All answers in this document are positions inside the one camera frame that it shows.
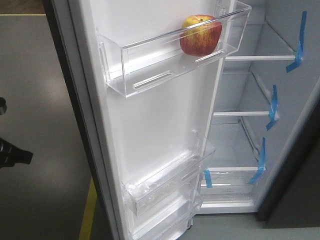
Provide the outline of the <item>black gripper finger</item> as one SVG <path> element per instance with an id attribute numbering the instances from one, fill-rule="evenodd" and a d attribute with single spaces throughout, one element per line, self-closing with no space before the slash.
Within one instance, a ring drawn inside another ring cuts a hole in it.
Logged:
<path id="1" fill-rule="evenodd" d="M 4 139 L 0 139 L 0 167 L 13 167 L 17 163 L 29 165 L 33 153 L 20 149 Z"/>

